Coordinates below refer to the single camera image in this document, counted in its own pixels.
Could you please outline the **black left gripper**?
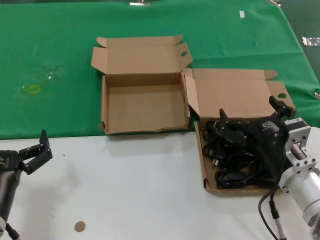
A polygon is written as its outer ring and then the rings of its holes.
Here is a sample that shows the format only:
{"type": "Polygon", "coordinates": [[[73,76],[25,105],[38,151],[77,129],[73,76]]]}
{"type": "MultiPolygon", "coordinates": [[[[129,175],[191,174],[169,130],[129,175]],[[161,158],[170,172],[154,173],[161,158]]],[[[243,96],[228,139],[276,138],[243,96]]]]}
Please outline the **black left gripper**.
{"type": "Polygon", "coordinates": [[[0,217],[8,218],[21,173],[31,175],[53,158],[45,129],[41,131],[39,144],[19,151],[0,151],[0,217]]]}

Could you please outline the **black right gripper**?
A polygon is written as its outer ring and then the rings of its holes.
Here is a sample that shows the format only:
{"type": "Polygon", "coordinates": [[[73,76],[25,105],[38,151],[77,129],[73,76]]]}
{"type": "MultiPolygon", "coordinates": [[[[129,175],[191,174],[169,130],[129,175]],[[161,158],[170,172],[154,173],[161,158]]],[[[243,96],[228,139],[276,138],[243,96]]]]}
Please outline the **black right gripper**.
{"type": "Polygon", "coordinates": [[[288,117],[289,120],[294,119],[296,109],[288,106],[284,101],[277,100],[274,96],[269,97],[269,104],[275,110],[272,115],[249,122],[230,120],[221,108],[219,110],[219,132],[222,138],[236,145],[247,146],[248,141],[252,143],[270,174],[276,180],[280,180],[287,160],[285,144],[288,140],[283,117],[288,117]]]}

